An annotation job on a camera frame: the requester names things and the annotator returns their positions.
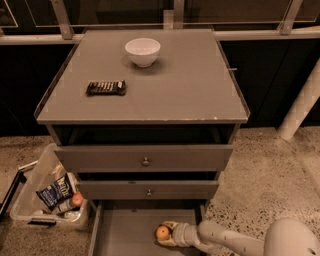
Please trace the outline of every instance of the open drawer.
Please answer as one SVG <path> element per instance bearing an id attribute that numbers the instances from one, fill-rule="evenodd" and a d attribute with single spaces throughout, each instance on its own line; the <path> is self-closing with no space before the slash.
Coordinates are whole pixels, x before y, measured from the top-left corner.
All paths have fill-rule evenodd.
<path id="1" fill-rule="evenodd" d="M 76 173 L 223 170 L 232 145 L 63 146 L 56 155 Z"/>
<path id="2" fill-rule="evenodd" d="M 203 216 L 199 201 L 100 201 L 88 255 L 205 255 L 195 248 L 163 247 L 155 238 L 155 230 L 164 221 L 198 224 Z"/>

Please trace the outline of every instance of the white pipe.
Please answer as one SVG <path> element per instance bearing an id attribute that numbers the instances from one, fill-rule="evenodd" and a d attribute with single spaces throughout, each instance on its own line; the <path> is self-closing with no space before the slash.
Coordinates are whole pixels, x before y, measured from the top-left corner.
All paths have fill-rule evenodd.
<path id="1" fill-rule="evenodd" d="M 320 59 L 278 129 L 278 134 L 290 140 L 320 97 Z"/>

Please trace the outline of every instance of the drawer front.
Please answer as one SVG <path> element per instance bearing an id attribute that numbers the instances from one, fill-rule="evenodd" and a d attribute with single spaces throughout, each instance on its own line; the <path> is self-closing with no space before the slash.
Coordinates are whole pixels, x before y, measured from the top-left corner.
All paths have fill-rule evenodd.
<path id="1" fill-rule="evenodd" d="M 108 199 L 209 199 L 218 181 L 80 181 L 84 198 Z"/>
<path id="2" fill-rule="evenodd" d="M 56 155 L 72 172 L 223 170 L 232 145 L 65 146 Z"/>

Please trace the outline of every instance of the white bowl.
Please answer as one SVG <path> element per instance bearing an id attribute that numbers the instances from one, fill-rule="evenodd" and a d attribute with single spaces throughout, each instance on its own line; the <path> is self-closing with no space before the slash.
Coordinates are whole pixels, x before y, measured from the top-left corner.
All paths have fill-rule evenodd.
<path id="1" fill-rule="evenodd" d="M 160 43 L 151 38 L 137 38 L 129 41 L 125 46 L 130 60 L 137 66 L 146 68 L 158 58 Z"/>

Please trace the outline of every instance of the gray dresser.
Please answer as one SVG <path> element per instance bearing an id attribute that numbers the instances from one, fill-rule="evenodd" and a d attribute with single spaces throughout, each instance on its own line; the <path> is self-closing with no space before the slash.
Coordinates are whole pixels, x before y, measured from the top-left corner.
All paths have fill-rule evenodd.
<path id="1" fill-rule="evenodd" d="M 125 44 L 138 37 L 161 44 L 160 56 L 149 68 L 138 68 L 126 55 Z M 91 81 L 115 80 L 126 81 L 125 96 L 85 94 Z M 162 211 L 163 218 L 179 219 L 191 209 L 186 221 L 196 221 L 194 209 L 186 205 L 205 203 L 214 196 L 232 153 L 234 134 L 248 116 L 209 29 L 89 30 L 36 111 L 38 123 L 47 126 L 57 144 L 56 155 L 77 175 L 84 197 L 98 205 L 93 237 L 97 232 L 123 230 L 121 223 L 131 217 L 136 226 L 148 218 L 152 223 L 161 221 Z M 113 221 L 101 216 L 113 216 Z M 110 230 L 101 231 L 101 225 Z M 137 236 L 111 233 L 114 241 L 110 234 L 106 239 L 113 241 L 108 240 L 112 246 L 93 246 L 92 255 L 126 255 L 121 243 Z M 106 244 L 98 240 L 94 243 Z M 132 250 L 137 254 L 129 255 L 197 255 L 163 254 L 166 248 L 160 250 L 151 241 L 146 249 L 146 244 L 136 241 Z"/>

